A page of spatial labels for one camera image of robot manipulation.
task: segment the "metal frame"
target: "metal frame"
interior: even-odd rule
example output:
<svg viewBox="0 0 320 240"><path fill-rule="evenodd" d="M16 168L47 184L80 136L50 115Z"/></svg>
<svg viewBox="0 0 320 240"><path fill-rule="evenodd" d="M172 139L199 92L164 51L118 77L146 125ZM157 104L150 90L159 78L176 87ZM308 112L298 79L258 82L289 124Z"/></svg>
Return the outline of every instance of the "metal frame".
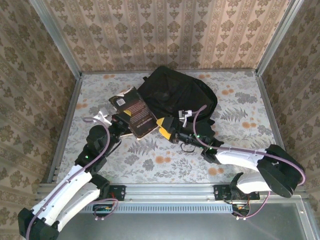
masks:
<svg viewBox="0 0 320 240"><path fill-rule="evenodd" d="M280 134L277 122L276 122L275 115L274 115L274 111L272 110L271 103L270 103L263 79L261 76L258 76L257 73L255 73L255 78L256 78L256 82L258 83L258 87L259 87L259 90L261 93L261 97L263 100L266 114L267 114L269 122L270 122L270 126L271 126L271 130L273 132L275 143L277 145L279 145L280 147L282 147L283 149L285 149L285 145L284 145L284 142L282 141L281 134Z"/></svg>
<svg viewBox="0 0 320 240"><path fill-rule="evenodd" d="M216 73L216 72L255 72L255 69L251 68L243 68L243 69L235 69L235 68L224 68L224 69L175 69L180 73ZM133 71L84 71L83 75L94 75L94 74L150 74L154 72L154 70L133 70Z"/></svg>
<svg viewBox="0 0 320 240"><path fill-rule="evenodd" d="M262 58L259 61L259 64L256 68L258 76L262 76L263 72L266 70L271 58L275 54L278 46L280 45L282 39L286 35L288 28L296 17L302 3L304 0L291 0L285 13L276 28Z"/></svg>
<svg viewBox="0 0 320 240"><path fill-rule="evenodd" d="M120 213L154 213L153 209L142 210L138 208L139 206L162 207L162 209L165 206L184 207L176 213L197 214L203 213L203 209L206 209L207 213L229 213L230 209L227 203L215 201L213 186L221 184L228 183L124 184L126 185L126 193L124 201L119 202ZM260 192L261 199L253 200L251 203L262 204L267 194L267 192ZM234 203L243 204L245 202L234 201ZM271 192L267 203L295 204L306 238L308 240L320 239L319 229L303 186L298 186L291 198L284 198ZM92 206L86 206L81 213L92 213ZM195 206L200 208L193 211L188 209L188 207Z"/></svg>
<svg viewBox="0 0 320 240"><path fill-rule="evenodd" d="M77 102L78 102L78 97L81 92L82 82L83 82L83 80L79 79L76 81L76 83L74 85L74 90L72 93L72 97L70 100L68 111L66 112L65 120L64 120L63 127L61 130L61 135L59 138L59 142L58 142L58 145L56 146L56 151L55 151L55 154L53 157L50 172L49 172L48 178L46 180L46 182L49 184L52 183L52 181L54 179L55 171L56 171L57 167L60 165L62 157L65 152L72 119L74 118L74 114L75 114L75 110L76 110L76 106L77 106Z"/></svg>
<svg viewBox="0 0 320 240"><path fill-rule="evenodd" d="M39 15L46 30L50 34L54 44L59 49L66 64L69 66L71 72L73 73L75 79L79 80L81 77L80 68L71 50L68 48L68 45L63 38L62 32L59 30L59 28L55 24L54 19L51 17L45 3L42 0L30 0L30 3L34 7L36 13Z"/></svg>

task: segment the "floral wallpaper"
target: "floral wallpaper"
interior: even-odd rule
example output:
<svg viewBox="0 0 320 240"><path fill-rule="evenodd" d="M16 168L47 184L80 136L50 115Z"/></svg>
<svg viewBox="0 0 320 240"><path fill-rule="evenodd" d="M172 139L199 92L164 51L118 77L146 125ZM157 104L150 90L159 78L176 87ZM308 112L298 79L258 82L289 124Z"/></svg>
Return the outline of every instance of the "floral wallpaper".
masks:
<svg viewBox="0 0 320 240"><path fill-rule="evenodd" d="M0 240L19 238L56 150L75 78L27 0L0 0Z"/></svg>
<svg viewBox="0 0 320 240"><path fill-rule="evenodd" d="M83 72L256 68L288 0L45 0Z"/></svg>
<svg viewBox="0 0 320 240"><path fill-rule="evenodd" d="M306 0L262 75L286 150L320 223L320 2Z"/></svg>
<svg viewBox="0 0 320 240"><path fill-rule="evenodd" d="M204 81L217 95L212 129L218 140L244 148L267 148L274 142L268 116L253 71L187 72ZM86 144L92 124L82 118L95 116L104 108L115 113L108 99L130 87L138 88L148 73L84 74L57 181L75 164ZM230 182L249 169L234 165L209 164L201 149L183 152L154 130L141 140L124 137L121 146L108 158L99 174L116 184L134 183L217 183Z"/></svg>

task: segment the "metal clamp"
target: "metal clamp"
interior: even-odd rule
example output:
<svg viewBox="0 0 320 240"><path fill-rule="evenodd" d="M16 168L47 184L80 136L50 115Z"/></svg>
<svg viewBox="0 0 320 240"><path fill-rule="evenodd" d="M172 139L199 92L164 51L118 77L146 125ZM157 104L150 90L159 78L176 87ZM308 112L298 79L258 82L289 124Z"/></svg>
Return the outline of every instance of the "metal clamp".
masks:
<svg viewBox="0 0 320 240"><path fill-rule="evenodd" d="M179 112L179 120L183 122L183 127L185 128L187 126L187 118L192 116L192 110L180 110Z"/></svg>

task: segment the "white arm segment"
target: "white arm segment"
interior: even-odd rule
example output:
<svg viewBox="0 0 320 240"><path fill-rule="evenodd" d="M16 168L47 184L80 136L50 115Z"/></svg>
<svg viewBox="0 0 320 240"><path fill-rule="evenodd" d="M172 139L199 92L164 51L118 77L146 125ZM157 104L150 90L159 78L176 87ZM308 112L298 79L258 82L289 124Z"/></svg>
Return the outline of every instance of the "white arm segment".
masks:
<svg viewBox="0 0 320 240"><path fill-rule="evenodd" d="M260 172L245 173L240 176L236 186L245 194L261 191L272 191Z"/></svg>
<svg viewBox="0 0 320 240"><path fill-rule="evenodd" d="M100 189L97 188L91 182L85 184L68 202L68 204L63 208L61 213L57 217L58 231L64 228L64 226L86 205L96 200L99 197Z"/></svg>
<svg viewBox="0 0 320 240"><path fill-rule="evenodd" d="M228 144L223 144L220 147L232 148L232 146ZM266 150L258 149L257 152L266 153ZM258 161L264 157L263 155L259 155L259 154L245 153L245 152L234 151L234 150L217 150L217 154L215 156L221 164L237 165L240 167L252 169L257 172L258 172L258 169L257 169Z"/></svg>
<svg viewBox="0 0 320 240"><path fill-rule="evenodd" d="M46 196L41 202L35 205L32 209L37 213L46 201L56 192L56 190L67 181L74 173L82 169L82 166L75 165L71 168L65 178ZM67 205L69 200L76 194L76 192L86 183L92 179L89 172L81 172L74 179L71 180L63 189L52 199L49 205L38 216L39 219L45 218L45 223L51 226L57 219L61 210Z"/></svg>

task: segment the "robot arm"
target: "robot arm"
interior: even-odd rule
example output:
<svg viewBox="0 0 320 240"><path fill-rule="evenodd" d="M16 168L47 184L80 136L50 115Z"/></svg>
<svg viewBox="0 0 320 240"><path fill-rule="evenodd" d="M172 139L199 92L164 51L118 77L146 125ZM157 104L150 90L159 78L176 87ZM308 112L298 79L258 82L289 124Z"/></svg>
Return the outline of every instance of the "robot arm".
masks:
<svg viewBox="0 0 320 240"><path fill-rule="evenodd" d="M18 214L19 231L23 237L37 213L37 218L30 228L30 240L55 240L59 232L81 209L92 201L107 198L110 182L97 174L107 162L106 157L114 150L114 145L120 142L120 136L128 129L130 113L122 112L112 116L109 145L107 145L106 130L102 125L90 129L86 138L87 144L75 160L67 176L31 210L22 209ZM106 148L104 154L95 161Z"/></svg>
<svg viewBox="0 0 320 240"><path fill-rule="evenodd" d="M175 144L182 142L181 148L183 144L202 148L201 155L209 163L232 164L256 171L243 174L237 179L236 187L245 194L273 191L282 197L290 198L301 182L301 172L304 172L303 167L278 145L271 144L266 149L248 153L252 151L245 148L234 150L233 147L223 141L215 139L215 132L207 122L196 124L195 128L198 136L194 135L191 123L186 123L186 121L182 123L179 118L164 117L159 119L157 124L160 126L159 132L170 142ZM212 146L212 148L204 148L196 137L206 145ZM262 154L280 157L287 163Z"/></svg>

